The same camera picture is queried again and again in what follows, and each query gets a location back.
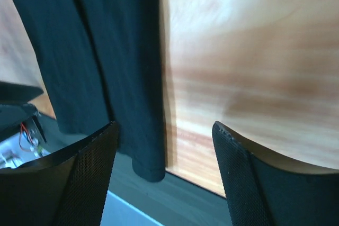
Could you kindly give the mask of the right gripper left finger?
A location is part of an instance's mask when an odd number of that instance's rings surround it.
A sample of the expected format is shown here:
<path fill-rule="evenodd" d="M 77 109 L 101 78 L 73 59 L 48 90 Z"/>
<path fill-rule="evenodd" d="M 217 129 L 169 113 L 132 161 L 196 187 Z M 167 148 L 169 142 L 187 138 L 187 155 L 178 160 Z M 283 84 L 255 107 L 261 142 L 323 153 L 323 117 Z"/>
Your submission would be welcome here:
<path fill-rule="evenodd" d="M 56 152 L 1 169 L 1 225 L 100 225 L 118 143 L 111 122 Z"/>

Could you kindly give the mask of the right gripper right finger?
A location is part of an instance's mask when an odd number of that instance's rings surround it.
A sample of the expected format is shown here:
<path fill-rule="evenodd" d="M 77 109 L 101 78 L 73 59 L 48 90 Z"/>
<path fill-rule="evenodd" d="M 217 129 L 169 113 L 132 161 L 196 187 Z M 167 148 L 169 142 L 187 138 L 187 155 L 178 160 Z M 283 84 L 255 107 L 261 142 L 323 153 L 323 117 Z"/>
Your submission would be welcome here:
<path fill-rule="evenodd" d="M 218 121 L 212 139 L 233 225 L 338 225 L 338 170 L 284 156 Z"/>

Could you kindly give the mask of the black t-shirt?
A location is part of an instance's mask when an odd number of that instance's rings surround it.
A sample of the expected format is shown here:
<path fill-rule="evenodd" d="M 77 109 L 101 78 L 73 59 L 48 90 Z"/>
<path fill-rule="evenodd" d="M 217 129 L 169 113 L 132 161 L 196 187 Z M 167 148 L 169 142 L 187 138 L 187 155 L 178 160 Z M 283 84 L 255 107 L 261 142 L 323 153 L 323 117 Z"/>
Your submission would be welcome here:
<path fill-rule="evenodd" d="M 13 0 L 58 126 L 119 125 L 120 153 L 149 182 L 165 176 L 159 0 Z"/>

